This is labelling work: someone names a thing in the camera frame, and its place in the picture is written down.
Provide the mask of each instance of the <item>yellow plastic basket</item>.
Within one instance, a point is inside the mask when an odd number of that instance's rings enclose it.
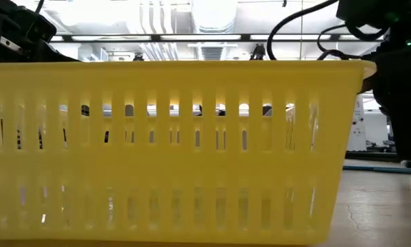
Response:
[[[323,242],[355,96],[374,71],[0,64],[0,239]]]

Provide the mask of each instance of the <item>black cable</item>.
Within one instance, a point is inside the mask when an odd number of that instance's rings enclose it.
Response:
[[[375,34],[365,34],[363,33],[361,30],[359,30],[359,28],[350,25],[348,23],[345,23],[347,29],[349,30],[349,32],[354,35],[354,37],[362,40],[362,41],[374,41],[377,40],[380,36],[384,35],[387,31],[388,31],[388,27],[382,28],[381,30],[379,30],[377,33]]]
[[[45,1],[45,0],[39,0],[38,7],[36,8],[35,13],[37,13],[37,14],[40,13],[40,9],[42,9],[43,2],[44,2],[44,1]]]
[[[275,34],[284,25],[288,24],[290,21],[293,21],[294,19],[297,19],[298,17],[302,17],[306,14],[310,14],[312,12],[315,12],[315,11],[321,10],[323,8],[326,8],[327,6],[332,5],[332,4],[336,3],[337,1],[339,1],[339,0],[327,0],[325,2],[322,2],[322,3],[318,4],[318,5],[315,5],[314,7],[310,7],[310,8],[307,8],[305,10],[301,10],[301,11],[298,11],[296,13],[293,13],[293,14],[289,15],[288,17],[284,18],[282,21],[280,21],[280,23],[277,24],[274,27],[274,29],[271,31],[271,33],[269,34],[268,42],[266,43],[266,49],[268,50],[269,59],[276,60],[276,58],[274,56],[274,53],[272,52],[272,41],[274,40]]]
[[[320,35],[318,35],[318,38],[316,40],[316,45],[318,46],[318,48],[322,51],[321,56],[317,59],[317,60],[324,60],[328,55],[332,55],[332,56],[337,56],[339,58],[341,58],[341,60],[348,60],[348,59],[360,59],[362,58],[361,56],[355,56],[355,55],[348,55],[348,54],[344,54],[342,51],[338,51],[337,49],[325,49],[320,42],[321,36],[324,35],[325,33],[331,31],[331,30],[335,30],[338,28],[343,28],[346,27],[345,24],[342,25],[336,25],[333,27],[329,27],[325,30],[323,30]]]

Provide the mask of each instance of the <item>white ceiling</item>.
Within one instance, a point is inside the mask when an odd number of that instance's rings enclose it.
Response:
[[[41,12],[57,28],[59,34],[130,34],[128,24],[135,17],[134,5],[153,0],[45,0]],[[172,29],[176,34],[193,32],[191,20],[190,0],[161,0],[171,4]],[[237,34],[268,34],[271,29],[286,16],[299,10],[312,7],[324,0],[288,0],[287,7],[283,8],[283,1],[275,0],[238,0],[233,33]],[[38,0],[14,0],[19,5],[35,9]],[[283,27],[280,33],[285,34],[317,34],[322,30],[338,25],[341,20],[336,18],[337,4],[324,10],[308,14],[296,19]],[[80,20],[70,25],[70,16]],[[370,27],[364,27],[365,32],[374,32]],[[347,33],[346,30],[337,30],[335,33]],[[237,47],[228,49],[227,59],[248,59],[255,43],[235,43]],[[178,43],[179,58],[184,60],[195,59],[195,49],[189,48],[187,43]],[[340,49],[347,54],[362,54],[376,46],[375,43],[325,43],[326,48]],[[128,51],[143,52],[137,43],[96,43],[93,48],[104,48],[108,52]],[[321,52],[316,43],[275,43],[274,52],[281,59],[313,59]]]

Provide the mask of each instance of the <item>ceiling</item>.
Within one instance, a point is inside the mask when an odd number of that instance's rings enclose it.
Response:
[[[58,35],[127,35],[127,34],[192,34],[195,30],[195,21],[203,23],[219,23],[224,19],[232,21],[232,34],[269,34],[271,29],[282,19],[298,12],[299,10],[312,7],[324,0],[287,0],[287,6],[282,7],[283,1],[276,0],[45,0],[41,14],[51,21],[58,30]],[[25,5],[34,10],[38,0],[14,0],[19,5]],[[306,34],[318,34],[322,30],[333,25],[341,24],[336,18],[337,4],[331,5],[323,10],[298,18],[280,31],[280,34],[298,34],[301,39]],[[161,16],[155,18],[160,8]],[[169,16],[169,24],[164,18]],[[363,27],[364,32],[374,32],[371,27]],[[348,34],[347,30],[336,30],[334,34]],[[56,49],[67,48],[67,42],[58,37],[58,43],[54,43]],[[313,40],[292,40],[274,43],[274,53],[282,60],[313,60],[321,52]],[[74,41],[72,47],[75,49],[78,42]],[[249,54],[258,42],[226,42],[224,60],[247,60]],[[170,49],[176,49],[176,57],[179,60],[197,60],[198,48],[191,42],[172,43]],[[101,48],[108,52],[110,60],[131,60],[135,53],[144,53],[144,58],[152,60],[146,50],[160,49],[160,59],[171,60],[164,44],[144,43],[116,43],[97,40],[94,43],[86,43],[94,53],[98,54]],[[337,42],[325,42],[326,48],[340,49],[346,54],[363,54],[371,51],[377,43],[349,42],[349,40],[338,40]]]

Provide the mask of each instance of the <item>gray floor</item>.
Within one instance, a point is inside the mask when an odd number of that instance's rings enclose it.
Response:
[[[400,167],[394,163],[346,161],[347,165]],[[133,244],[128,242],[0,242],[0,246],[234,246],[208,244]],[[411,247],[411,175],[344,171],[329,241],[344,247]]]

